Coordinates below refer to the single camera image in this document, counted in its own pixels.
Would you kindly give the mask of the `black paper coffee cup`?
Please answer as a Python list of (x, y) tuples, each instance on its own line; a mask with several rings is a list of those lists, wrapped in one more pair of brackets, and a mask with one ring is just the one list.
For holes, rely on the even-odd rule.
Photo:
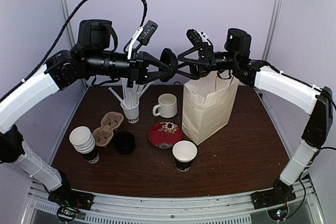
[(175, 166), (180, 172), (188, 171), (198, 154), (197, 146), (187, 140), (182, 140), (174, 144), (172, 154), (175, 160)]

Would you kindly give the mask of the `black plastic cup lid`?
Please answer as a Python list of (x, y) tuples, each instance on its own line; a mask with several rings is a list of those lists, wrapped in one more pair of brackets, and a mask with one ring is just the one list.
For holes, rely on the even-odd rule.
[(160, 61), (169, 66), (169, 68), (172, 70), (172, 73), (170, 73), (167, 77), (160, 79), (161, 82), (168, 82), (175, 76), (176, 71), (178, 70), (179, 64), (177, 57), (171, 49), (164, 48), (160, 56)]

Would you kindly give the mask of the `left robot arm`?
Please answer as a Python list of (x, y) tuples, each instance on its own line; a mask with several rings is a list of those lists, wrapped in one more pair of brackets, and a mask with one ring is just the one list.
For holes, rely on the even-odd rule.
[(78, 41), (71, 50), (62, 50), (48, 58), (30, 78), (1, 101), (1, 162), (19, 166), (64, 205), (71, 205), (76, 199), (66, 175), (46, 164), (28, 148), (16, 122), (39, 102), (79, 79), (108, 76), (117, 81), (125, 78), (131, 87), (174, 76), (172, 65), (147, 52), (129, 49), (122, 54), (109, 49), (110, 45), (117, 44), (111, 21), (83, 20)]

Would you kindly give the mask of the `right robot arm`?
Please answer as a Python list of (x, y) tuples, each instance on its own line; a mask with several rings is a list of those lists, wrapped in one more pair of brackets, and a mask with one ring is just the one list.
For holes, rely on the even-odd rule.
[(251, 35), (238, 28), (227, 32), (224, 52), (215, 52), (208, 36), (195, 29), (189, 29), (186, 36), (192, 48), (179, 54), (179, 67), (189, 66), (191, 72), (180, 70), (178, 74), (197, 80), (215, 71), (229, 72), (243, 84), (270, 92), (296, 105), (310, 118), (301, 137), (298, 149), (274, 182), (269, 192), (272, 203), (279, 204), (289, 196), (292, 184), (312, 163), (322, 149), (333, 123), (332, 90), (308, 84), (278, 70), (264, 60), (250, 59)]

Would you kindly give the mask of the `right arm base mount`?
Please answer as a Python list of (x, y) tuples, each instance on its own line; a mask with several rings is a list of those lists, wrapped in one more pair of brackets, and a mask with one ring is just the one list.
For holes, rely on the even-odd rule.
[(250, 195), (254, 209), (266, 209), (273, 221), (284, 221), (289, 215), (288, 202), (296, 199), (293, 187), (274, 187)]

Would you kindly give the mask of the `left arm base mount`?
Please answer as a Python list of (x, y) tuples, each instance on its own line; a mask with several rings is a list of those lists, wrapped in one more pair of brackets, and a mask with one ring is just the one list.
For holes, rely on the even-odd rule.
[(70, 195), (57, 196), (54, 191), (48, 191), (48, 200), (56, 203), (59, 207), (56, 210), (56, 217), (64, 223), (74, 221), (82, 210), (90, 210), (93, 204), (94, 195), (73, 190)]

